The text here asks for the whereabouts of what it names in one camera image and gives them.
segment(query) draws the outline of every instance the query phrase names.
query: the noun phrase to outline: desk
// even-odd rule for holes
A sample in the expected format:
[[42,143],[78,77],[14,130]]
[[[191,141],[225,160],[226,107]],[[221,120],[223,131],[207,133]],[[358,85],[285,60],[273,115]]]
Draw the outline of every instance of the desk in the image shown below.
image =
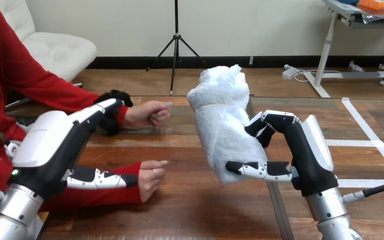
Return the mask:
[[375,21],[364,23],[362,14],[359,9],[349,4],[341,3],[337,0],[322,0],[331,14],[331,21],[329,31],[327,33],[326,41],[324,43],[323,51],[321,53],[320,62],[317,68],[316,76],[314,77],[310,72],[304,72],[311,86],[316,90],[317,94],[323,98],[329,98],[329,94],[321,86],[322,79],[345,79],[345,78],[379,78],[384,79],[384,72],[343,72],[343,73],[324,73],[326,61],[331,49],[333,35],[335,32],[335,25],[337,21],[345,24],[351,28],[384,28],[384,21]]
[[173,103],[164,132],[93,135],[79,160],[103,170],[148,160],[169,160],[159,191],[143,205],[50,213],[43,240],[280,240],[267,182],[222,185],[208,165],[185,97],[134,97]]
[[[165,132],[143,129],[111,138],[94,135],[79,163],[110,170],[139,160],[170,160],[160,190],[144,205],[50,213],[42,240],[321,239],[306,201],[288,183],[278,187],[280,208],[286,210],[293,236],[282,238],[267,182],[220,184],[205,160],[187,99],[135,97],[133,102],[153,99],[173,102],[172,121]],[[287,111],[301,119],[314,114],[327,140],[369,140],[340,99],[253,97],[251,103],[254,112]],[[384,100],[351,103],[384,142]],[[372,180],[384,180],[384,158],[375,147],[332,146],[330,141],[329,149],[343,195],[369,187]],[[271,161],[292,157],[279,133],[267,152]],[[384,192],[352,203],[348,210],[352,226],[364,240],[384,239]]]

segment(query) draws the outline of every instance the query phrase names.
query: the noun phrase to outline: folded towel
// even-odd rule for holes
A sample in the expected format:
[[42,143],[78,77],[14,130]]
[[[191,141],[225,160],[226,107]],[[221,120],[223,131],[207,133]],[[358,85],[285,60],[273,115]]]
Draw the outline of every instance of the folded towel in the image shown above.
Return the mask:
[[261,144],[244,129],[250,121],[246,113],[249,95],[238,65],[203,71],[199,85],[187,94],[207,161],[224,184],[246,179],[227,171],[227,162],[267,162]]

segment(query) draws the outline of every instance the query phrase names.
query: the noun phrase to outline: power strip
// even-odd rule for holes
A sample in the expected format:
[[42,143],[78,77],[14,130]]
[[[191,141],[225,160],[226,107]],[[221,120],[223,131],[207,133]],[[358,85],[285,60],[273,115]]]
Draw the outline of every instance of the power strip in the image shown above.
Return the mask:
[[291,79],[295,78],[295,76],[298,74],[300,74],[298,69],[290,66],[286,71],[284,71],[282,73],[282,78],[291,80]]

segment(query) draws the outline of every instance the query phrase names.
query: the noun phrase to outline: white chair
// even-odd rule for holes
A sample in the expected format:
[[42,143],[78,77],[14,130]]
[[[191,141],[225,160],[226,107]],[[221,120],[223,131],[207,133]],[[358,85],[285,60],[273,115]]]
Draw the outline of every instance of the white chair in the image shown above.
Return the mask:
[[[42,67],[67,82],[71,82],[97,56],[97,47],[81,37],[36,32],[26,0],[0,0],[0,11],[31,56]],[[25,98],[11,103],[8,109],[29,101]]]

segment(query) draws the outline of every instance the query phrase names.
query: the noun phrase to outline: human hand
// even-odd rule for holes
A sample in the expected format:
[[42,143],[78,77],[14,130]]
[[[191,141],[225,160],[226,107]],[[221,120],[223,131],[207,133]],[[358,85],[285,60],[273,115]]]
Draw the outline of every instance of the human hand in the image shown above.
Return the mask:
[[158,129],[163,128],[170,120],[170,106],[165,102],[153,100],[129,107],[123,126],[137,129],[153,125]]
[[146,202],[160,187],[166,170],[163,166],[169,161],[144,161],[140,164],[139,190],[142,203]]

